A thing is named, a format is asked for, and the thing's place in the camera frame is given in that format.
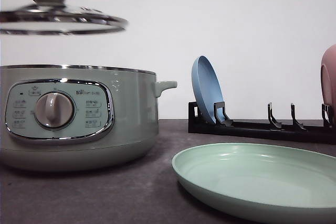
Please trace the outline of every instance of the dish rack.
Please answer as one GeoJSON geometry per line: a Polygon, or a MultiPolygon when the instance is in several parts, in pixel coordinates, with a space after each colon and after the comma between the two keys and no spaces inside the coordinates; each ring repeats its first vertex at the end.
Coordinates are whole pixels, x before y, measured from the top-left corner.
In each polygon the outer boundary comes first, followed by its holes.
{"type": "Polygon", "coordinates": [[[267,123],[232,120],[225,112],[225,102],[214,103],[216,124],[207,123],[202,117],[196,102],[188,106],[188,132],[214,135],[230,135],[271,140],[336,144],[336,126],[333,123],[332,106],[322,104],[323,126],[311,126],[299,123],[295,118],[295,105],[291,104],[292,123],[278,122],[272,113],[272,103],[267,105],[267,123]],[[222,109],[225,117],[221,121],[217,111],[222,109]]]}

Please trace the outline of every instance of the brand logo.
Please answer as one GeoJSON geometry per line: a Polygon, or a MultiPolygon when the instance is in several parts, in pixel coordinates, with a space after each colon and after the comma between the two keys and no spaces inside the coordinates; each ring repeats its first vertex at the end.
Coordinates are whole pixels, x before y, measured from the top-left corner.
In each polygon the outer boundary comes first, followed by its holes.
{"type": "Polygon", "coordinates": [[[95,94],[100,95],[100,92],[98,91],[85,91],[84,89],[76,90],[76,94],[95,94]]]}

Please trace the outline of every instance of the plate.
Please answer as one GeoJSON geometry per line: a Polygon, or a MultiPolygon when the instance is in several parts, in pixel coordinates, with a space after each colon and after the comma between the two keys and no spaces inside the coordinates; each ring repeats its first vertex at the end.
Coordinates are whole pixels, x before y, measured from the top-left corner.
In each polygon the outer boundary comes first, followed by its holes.
{"type": "MultiPolygon", "coordinates": [[[[214,103],[224,99],[215,70],[205,56],[198,57],[193,64],[192,84],[202,116],[208,123],[216,124],[214,103]]],[[[225,120],[222,110],[218,110],[217,114],[221,121],[225,120]]]]}
{"type": "Polygon", "coordinates": [[[336,45],[328,48],[323,55],[321,85],[323,101],[332,106],[334,115],[336,115],[336,45]]]}
{"type": "Polygon", "coordinates": [[[336,158],[262,144],[209,144],[172,160],[194,197],[262,223],[336,223],[336,158]]]}

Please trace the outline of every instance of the cooker base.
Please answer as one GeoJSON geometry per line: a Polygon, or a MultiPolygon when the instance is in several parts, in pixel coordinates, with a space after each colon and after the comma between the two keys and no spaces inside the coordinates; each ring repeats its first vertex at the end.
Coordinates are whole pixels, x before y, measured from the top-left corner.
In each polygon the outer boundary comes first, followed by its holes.
{"type": "Polygon", "coordinates": [[[132,144],[78,151],[15,151],[0,149],[0,161],[8,166],[39,172],[90,170],[125,163],[144,156],[155,137],[132,144]]]}

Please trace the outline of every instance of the gray countertop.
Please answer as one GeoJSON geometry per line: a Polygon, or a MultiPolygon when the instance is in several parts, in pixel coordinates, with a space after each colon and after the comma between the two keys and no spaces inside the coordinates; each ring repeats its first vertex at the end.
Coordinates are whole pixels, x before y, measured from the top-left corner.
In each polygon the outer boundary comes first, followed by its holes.
{"type": "Polygon", "coordinates": [[[177,152],[224,142],[276,144],[336,156],[336,145],[189,134],[187,120],[160,120],[150,152],[120,166],[56,174],[0,166],[0,223],[251,223],[199,202],[173,172],[177,152]]]}

